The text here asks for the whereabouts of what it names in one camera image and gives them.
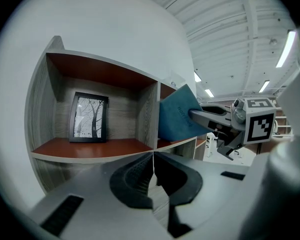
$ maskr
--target picture frame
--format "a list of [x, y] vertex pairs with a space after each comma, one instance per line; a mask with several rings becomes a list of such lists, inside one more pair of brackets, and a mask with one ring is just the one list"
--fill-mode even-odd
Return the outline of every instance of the picture frame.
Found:
[[106, 96], [75, 92], [69, 122], [69, 142], [106, 142], [108, 100]]

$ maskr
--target tree drawing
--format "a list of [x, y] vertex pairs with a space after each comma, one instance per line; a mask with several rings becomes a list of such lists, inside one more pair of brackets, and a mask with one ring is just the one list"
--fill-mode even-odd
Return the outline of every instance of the tree drawing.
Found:
[[101, 137], [103, 106], [103, 100], [79, 97], [74, 120], [74, 137]]

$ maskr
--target blue book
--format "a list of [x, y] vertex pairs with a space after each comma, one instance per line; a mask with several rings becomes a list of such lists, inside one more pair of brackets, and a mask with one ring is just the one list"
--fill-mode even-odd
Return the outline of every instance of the blue book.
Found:
[[174, 142], [210, 133], [189, 117], [189, 110], [203, 111], [186, 84], [160, 102], [158, 137]]

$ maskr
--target fluorescent light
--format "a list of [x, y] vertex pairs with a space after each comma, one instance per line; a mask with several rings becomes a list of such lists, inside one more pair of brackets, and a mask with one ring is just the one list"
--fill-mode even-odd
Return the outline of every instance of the fluorescent light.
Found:
[[201, 82], [201, 78], [197, 75], [196, 72], [194, 72], [194, 80], [195, 80], [196, 82]]
[[262, 93], [262, 92], [266, 89], [266, 87], [267, 87], [267, 85], [268, 85], [269, 83], [270, 83], [269, 80], [265, 81], [264, 84], [263, 84], [263, 86], [262, 86], [262, 88], [260, 89], [259, 93]]
[[281, 68], [283, 66], [283, 64], [285, 63], [285, 61], [286, 61], [286, 59], [287, 59], [287, 57], [290, 53], [290, 50], [292, 48], [292, 45], [294, 43], [295, 37], [296, 37], [296, 32], [295, 31], [290, 31], [288, 33], [288, 37], [286, 39], [283, 52], [282, 52], [281, 57], [278, 61], [278, 64], [276, 65], [276, 68]]
[[206, 89], [205, 92], [210, 96], [210, 98], [214, 97], [214, 95], [212, 94], [212, 92], [210, 91], [210, 89]]

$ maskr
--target ceiling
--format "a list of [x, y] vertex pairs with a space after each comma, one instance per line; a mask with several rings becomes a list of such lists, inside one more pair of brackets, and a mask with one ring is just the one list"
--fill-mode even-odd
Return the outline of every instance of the ceiling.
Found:
[[[296, 39], [283, 67], [276, 68], [288, 30], [295, 29], [279, 0], [153, 0], [184, 26], [202, 101], [271, 96], [300, 65]], [[266, 80], [269, 85], [259, 93]], [[204, 91], [210, 89], [213, 99]]]

